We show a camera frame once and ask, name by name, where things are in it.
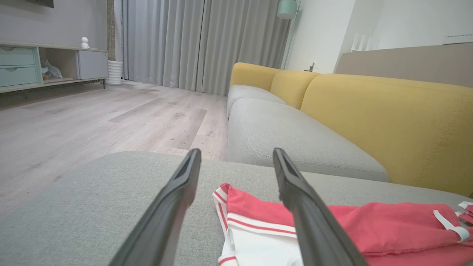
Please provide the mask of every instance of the mint green lampshade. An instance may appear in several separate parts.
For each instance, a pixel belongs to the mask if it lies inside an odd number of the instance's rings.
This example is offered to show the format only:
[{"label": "mint green lampshade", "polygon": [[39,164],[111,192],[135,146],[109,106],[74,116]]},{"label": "mint green lampshade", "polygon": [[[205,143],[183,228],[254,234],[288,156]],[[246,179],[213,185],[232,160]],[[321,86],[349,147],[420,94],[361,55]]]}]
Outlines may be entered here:
[{"label": "mint green lampshade", "polygon": [[297,3],[295,0],[281,0],[278,6],[278,18],[293,19],[296,17]]}]

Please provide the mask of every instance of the wooden floor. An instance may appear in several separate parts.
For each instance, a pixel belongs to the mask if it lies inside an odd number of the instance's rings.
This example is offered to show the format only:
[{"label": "wooden floor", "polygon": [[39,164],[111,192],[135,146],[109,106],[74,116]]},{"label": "wooden floor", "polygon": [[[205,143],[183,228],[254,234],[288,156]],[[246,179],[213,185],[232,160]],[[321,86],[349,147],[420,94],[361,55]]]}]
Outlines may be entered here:
[{"label": "wooden floor", "polygon": [[105,154],[199,148],[227,159],[226,97],[134,82],[76,87],[0,110],[1,216]]}]

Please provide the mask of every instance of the tv cabinet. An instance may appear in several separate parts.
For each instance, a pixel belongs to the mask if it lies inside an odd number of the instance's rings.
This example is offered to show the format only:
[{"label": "tv cabinet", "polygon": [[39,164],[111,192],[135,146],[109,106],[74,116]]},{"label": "tv cabinet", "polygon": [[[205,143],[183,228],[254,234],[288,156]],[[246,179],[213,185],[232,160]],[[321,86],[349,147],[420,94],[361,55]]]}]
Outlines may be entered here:
[{"label": "tv cabinet", "polygon": [[[48,60],[62,79],[43,78],[41,60]],[[107,52],[97,49],[0,42],[0,93],[99,80],[105,89]]]}]

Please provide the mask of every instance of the yellow sofa backrest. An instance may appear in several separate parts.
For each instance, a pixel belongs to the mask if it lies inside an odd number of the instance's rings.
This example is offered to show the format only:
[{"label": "yellow sofa backrest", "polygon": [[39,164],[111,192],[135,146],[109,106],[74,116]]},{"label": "yellow sofa backrest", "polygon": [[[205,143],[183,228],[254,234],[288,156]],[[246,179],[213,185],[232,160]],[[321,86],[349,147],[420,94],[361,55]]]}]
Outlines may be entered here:
[{"label": "yellow sofa backrest", "polygon": [[272,79],[270,92],[288,105],[300,109],[307,86],[319,75],[321,74],[310,71],[279,71]]},{"label": "yellow sofa backrest", "polygon": [[238,62],[233,65],[230,86],[239,84],[262,88],[300,109],[307,86],[319,75],[317,72],[279,70]]},{"label": "yellow sofa backrest", "polygon": [[325,74],[300,110],[373,156],[393,183],[473,191],[473,89]]}]

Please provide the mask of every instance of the drawer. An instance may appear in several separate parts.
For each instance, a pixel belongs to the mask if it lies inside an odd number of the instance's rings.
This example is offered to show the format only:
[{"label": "drawer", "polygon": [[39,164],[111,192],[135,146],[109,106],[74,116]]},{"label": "drawer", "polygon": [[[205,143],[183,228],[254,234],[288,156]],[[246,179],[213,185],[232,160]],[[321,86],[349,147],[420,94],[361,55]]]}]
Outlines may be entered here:
[{"label": "drawer", "polygon": [[32,48],[0,46],[0,66],[34,65]]},{"label": "drawer", "polygon": [[37,82],[35,67],[0,68],[0,87]]}]

